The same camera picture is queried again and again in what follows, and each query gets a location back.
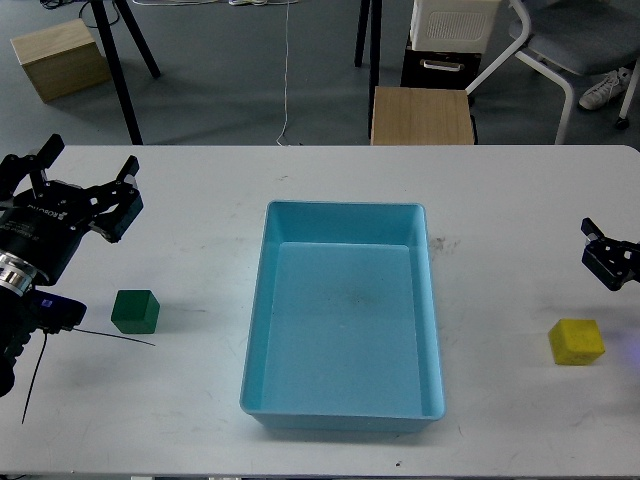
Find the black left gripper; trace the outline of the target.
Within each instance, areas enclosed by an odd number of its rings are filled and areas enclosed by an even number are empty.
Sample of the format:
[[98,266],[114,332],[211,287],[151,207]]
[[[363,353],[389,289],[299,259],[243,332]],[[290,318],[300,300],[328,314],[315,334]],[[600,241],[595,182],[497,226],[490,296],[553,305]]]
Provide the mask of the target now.
[[133,155],[103,185],[82,188],[38,178],[31,188],[15,192],[26,176],[48,169],[64,147],[62,137],[53,134],[36,154],[8,154],[1,161],[3,283],[57,282],[86,233],[117,243],[143,209]]

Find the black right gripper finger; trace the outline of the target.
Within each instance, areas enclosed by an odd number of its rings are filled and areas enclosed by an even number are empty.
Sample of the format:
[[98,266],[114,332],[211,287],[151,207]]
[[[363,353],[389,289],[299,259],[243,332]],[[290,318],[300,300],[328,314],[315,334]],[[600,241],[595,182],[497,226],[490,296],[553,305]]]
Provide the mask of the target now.
[[582,263],[609,290],[618,291],[627,282],[639,281],[639,244],[609,238],[586,217],[581,231],[586,236]]

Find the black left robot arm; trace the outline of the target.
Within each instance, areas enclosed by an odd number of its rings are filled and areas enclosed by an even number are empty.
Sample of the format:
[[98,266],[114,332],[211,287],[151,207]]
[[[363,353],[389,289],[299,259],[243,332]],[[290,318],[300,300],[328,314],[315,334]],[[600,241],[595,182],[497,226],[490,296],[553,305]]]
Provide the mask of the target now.
[[116,178],[82,188],[50,180],[46,171],[64,150],[52,135],[35,154],[1,162],[1,392],[15,384],[14,366],[36,330],[56,334],[79,325],[83,303],[47,292],[90,231],[121,240],[143,208],[136,157]]

